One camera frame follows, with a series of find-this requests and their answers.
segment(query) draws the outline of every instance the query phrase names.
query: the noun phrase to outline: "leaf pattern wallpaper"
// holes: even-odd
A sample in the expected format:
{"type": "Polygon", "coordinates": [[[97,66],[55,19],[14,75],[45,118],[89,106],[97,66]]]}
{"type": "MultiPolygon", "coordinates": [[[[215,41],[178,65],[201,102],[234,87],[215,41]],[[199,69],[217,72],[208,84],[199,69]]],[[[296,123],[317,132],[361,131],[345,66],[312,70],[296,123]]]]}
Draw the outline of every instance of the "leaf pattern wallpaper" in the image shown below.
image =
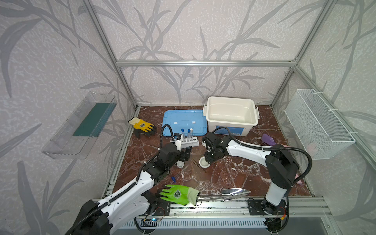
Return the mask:
{"type": "Polygon", "coordinates": [[[135,110],[81,1],[2,0],[0,16],[0,234],[64,234],[101,197],[135,110]],[[118,102],[89,156],[41,153],[89,91],[118,102]]]}
{"type": "MultiPolygon", "coordinates": [[[[117,60],[291,60],[324,4],[324,0],[92,2],[117,60]]],[[[123,67],[122,71],[140,104],[203,104],[209,96],[230,96],[268,105],[287,69],[123,67]]]]}
{"type": "MultiPolygon", "coordinates": [[[[375,15],[374,0],[337,1],[299,64],[374,149],[375,15]]],[[[305,88],[294,76],[274,107],[289,145],[295,147],[301,143],[284,110],[295,90],[305,88]]],[[[315,161],[307,179],[315,195],[325,197],[343,234],[374,234],[376,172],[355,146],[315,161]]]]}

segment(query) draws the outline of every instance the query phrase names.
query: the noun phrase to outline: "blue plastic lid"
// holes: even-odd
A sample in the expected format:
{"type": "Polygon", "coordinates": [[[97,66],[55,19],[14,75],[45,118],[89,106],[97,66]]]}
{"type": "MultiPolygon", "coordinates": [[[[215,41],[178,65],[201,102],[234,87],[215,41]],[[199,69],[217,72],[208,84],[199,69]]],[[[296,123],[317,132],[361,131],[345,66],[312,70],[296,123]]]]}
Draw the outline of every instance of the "blue plastic lid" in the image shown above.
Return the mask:
{"type": "MultiPolygon", "coordinates": [[[[183,132],[182,129],[192,128],[194,136],[206,135],[208,132],[208,126],[206,123],[206,117],[202,114],[202,109],[189,109],[189,110],[168,110],[164,113],[163,123],[169,124],[173,133],[183,132]]],[[[163,136],[171,136],[168,128],[163,130],[163,136]]]]}

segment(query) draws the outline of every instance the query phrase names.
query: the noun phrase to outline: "green glove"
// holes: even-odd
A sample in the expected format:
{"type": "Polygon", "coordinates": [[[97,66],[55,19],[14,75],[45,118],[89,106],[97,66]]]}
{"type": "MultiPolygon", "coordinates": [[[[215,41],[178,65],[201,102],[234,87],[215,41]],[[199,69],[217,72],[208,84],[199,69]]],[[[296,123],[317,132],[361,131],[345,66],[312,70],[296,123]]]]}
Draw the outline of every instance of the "green glove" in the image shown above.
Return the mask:
{"type": "Polygon", "coordinates": [[[161,197],[163,200],[178,203],[181,205],[187,205],[189,202],[196,205],[197,195],[200,193],[199,190],[190,188],[183,185],[168,184],[163,188],[159,194],[164,196],[161,197]]]}

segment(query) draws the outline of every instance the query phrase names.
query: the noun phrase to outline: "white plastic bin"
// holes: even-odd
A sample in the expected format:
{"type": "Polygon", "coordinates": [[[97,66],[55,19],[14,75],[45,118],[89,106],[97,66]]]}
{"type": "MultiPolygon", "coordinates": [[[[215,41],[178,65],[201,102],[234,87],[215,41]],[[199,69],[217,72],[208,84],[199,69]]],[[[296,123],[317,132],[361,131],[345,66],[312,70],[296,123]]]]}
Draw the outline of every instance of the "white plastic bin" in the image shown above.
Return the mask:
{"type": "MultiPolygon", "coordinates": [[[[203,115],[206,116],[210,132],[217,127],[226,126],[231,134],[239,136],[246,136],[260,118],[253,100],[216,96],[208,98],[203,115]]],[[[227,130],[220,129],[215,133],[227,135],[227,130]]]]}

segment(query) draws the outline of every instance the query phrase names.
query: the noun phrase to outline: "white wire mesh basket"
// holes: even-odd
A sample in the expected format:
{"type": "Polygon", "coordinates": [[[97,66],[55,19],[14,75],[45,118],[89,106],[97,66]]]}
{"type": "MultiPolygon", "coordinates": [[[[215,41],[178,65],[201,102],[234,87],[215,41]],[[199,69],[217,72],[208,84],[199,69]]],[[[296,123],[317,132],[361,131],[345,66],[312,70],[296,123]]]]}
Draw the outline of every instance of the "white wire mesh basket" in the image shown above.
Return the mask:
{"type": "Polygon", "coordinates": [[[313,89],[298,89],[285,109],[312,159],[329,159],[355,143],[349,130],[313,89]]]}

